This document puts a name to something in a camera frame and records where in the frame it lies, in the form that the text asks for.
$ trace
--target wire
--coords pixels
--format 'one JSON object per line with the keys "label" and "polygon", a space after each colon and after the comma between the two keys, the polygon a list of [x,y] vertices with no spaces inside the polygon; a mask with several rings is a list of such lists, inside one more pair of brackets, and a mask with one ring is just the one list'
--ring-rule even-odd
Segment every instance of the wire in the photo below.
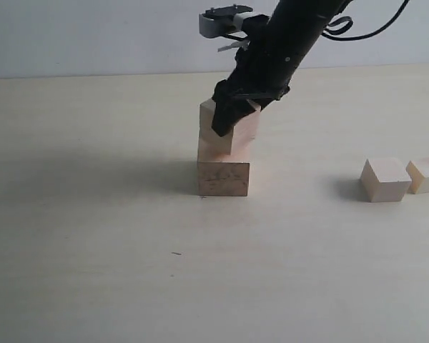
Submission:
{"label": "wire", "polygon": [[371,32],[369,34],[364,34],[362,36],[352,36],[352,37],[335,37],[323,32],[322,36],[327,39],[331,39],[333,41],[360,41],[362,39],[368,39],[368,38],[374,37],[378,34],[381,34],[384,30],[386,30],[389,26],[391,26],[399,18],[399,16],[402,14],[402,12],[404,11],[405,7],[408,5],[409,2],[410,0],[404,0],[399,10],[397,11],[397,13],[394,15],[394,17],[391,18],[391,20],[389,20],[385,25],[380,27],[377,31]]}

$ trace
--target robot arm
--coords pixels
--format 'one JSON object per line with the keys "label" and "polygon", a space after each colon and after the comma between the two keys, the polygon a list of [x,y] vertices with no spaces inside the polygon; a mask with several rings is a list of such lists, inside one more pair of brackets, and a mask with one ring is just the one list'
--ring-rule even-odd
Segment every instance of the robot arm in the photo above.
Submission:
{"label": "robot arm", "polygon": [[[280,0],[271,17],[255,13],[248,6],[238,5],[211,8],[200,14],[201,35],[209,39],[222,36],[235,40],[234,44],[220,51],[238,48],[234,71],[227,79],[218,82],[214,89],[212,98],[216,109],[213,130],[224,136],[241,118],[254,111],[250,101],[264,109],[272,101],[286,95],[292,75],[319,37],[330,38],[352,26],[350,17],[332,22],[351,1]],[[396,17],[374,34],[391,25],[408,2],[405,0]],[[342,23],[347,24],[341,29],[328,29]],[[244,32],[246,37],[232,35],[237,32]]]}

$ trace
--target wooden cube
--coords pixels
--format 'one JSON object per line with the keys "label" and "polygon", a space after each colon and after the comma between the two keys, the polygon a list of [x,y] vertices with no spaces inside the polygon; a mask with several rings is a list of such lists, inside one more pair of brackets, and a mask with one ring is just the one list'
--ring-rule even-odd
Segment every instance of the wooden cube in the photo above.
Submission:
{"label": "wooden cube", "polygon": [[197,177],[199,195],[245,197],[250,182],[250,152],[246,146],[235,154],[222,154],[199,139]]}
{"label": "wooden cube", "polygon": [[371,202],[400,202],[412,183],[396,158],[368,159],[360,180]]}
{"label": "wooden cube", "polygon": [[429,193],[429,157],[410,161],[407,172],[412,178],[412,193]]}
{"label": "wooden cube", "polygon": [[216,103],[212,99],[202,102],[200,104],[199,118],[200,138],[207,142],[213,151],[223,154],[234,154],[241,151],[256,137],[259,124],[260,105],[250,103],[256,108],[256,111],[240,119],[230,133],[220,137],[212,129]]}

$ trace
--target wooden block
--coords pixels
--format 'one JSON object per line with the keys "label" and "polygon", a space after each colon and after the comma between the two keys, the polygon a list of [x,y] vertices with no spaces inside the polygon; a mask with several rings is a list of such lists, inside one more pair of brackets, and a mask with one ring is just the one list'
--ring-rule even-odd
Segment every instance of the wooden block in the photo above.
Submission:
{"label": "wooden block", "polygon": [[220,137],[212,129],[216,103],[212,99],[202,102],[199,118],[200,138],[207,142],[213,151],[223,154],[234,154],[242,150],[256,137],[259,124],[260,106],[252,102],[251,104],[256,108],[256,112],[240,119],[229,134]]}
{"label": "wooden block", "polygon": [[250,151],[222,154],[199,138],[197,172],[199,195],[245,197],[250,182]]}
{"label": "wooden block", "polygon": [[410,161],[407,172],[412,178],[410,186],[412,193],[429,193],[429,157]]}
{"label": "wooden block", "polygon": [[412,183],[396,158],[368,159],[360,180],[371,202],[400,202]]}

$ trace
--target stacked wooden blocks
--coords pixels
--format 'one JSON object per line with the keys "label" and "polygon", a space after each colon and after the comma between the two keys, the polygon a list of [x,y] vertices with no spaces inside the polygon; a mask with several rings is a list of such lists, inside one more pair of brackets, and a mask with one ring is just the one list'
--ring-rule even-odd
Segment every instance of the stacked wooden blocks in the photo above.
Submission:
{"label": "stacked wooden blocks", "polygon": [[406,168],[396,158],[368,159],[360,181],[371,202],[400,202],[409,189],[429,192],[429,158],[410,161]]}
{"label": "stacked wooden blocks", "polygon": [[197,152],[199,195],[232,197],[248,195],[249,145],[256,137],[260,115],[260,106],[252,105],[256,111],[238,121],[229,134],[220,137],[212,129],[216,103],[209,99],[200,104]]}

